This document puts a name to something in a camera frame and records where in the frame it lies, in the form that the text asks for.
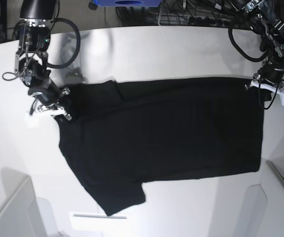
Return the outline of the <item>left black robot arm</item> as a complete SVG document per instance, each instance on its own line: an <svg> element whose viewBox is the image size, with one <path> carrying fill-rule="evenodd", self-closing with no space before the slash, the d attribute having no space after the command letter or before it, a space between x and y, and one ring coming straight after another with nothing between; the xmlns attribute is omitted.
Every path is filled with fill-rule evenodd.
<svg viewBox="0 0 284 237"><path fill-rule="evenodd" d="M231 44L250 62L266 60L257 72L256 81L279 83L284 76L284 22L276 15L274 2L272 0L231 0L229 3L237 11L237 15L228 27ZM258 58L248 56L235 42L233 28L240 18L244 18L250 29L261 36L262 56Z"/></svg>

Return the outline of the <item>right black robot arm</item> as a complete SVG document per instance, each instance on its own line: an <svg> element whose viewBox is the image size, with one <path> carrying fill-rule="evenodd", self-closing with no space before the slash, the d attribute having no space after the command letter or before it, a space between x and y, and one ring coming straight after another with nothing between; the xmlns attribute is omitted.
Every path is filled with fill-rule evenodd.
<svg viewBox="0 0 284 237"><path fill-rule="evenodd" d="M81 37L78 27L71 21L59 17L60 3L57 0L25 0L20 10L19 44L15 54L14 75L28 88L28 95L40 102L41 113L67 115L69 88L60 89L50 78L51 69L63 69L77 58ZM73 56L63 64L48 62L51 32L56 23L71 26L76 35Z"/></svg>

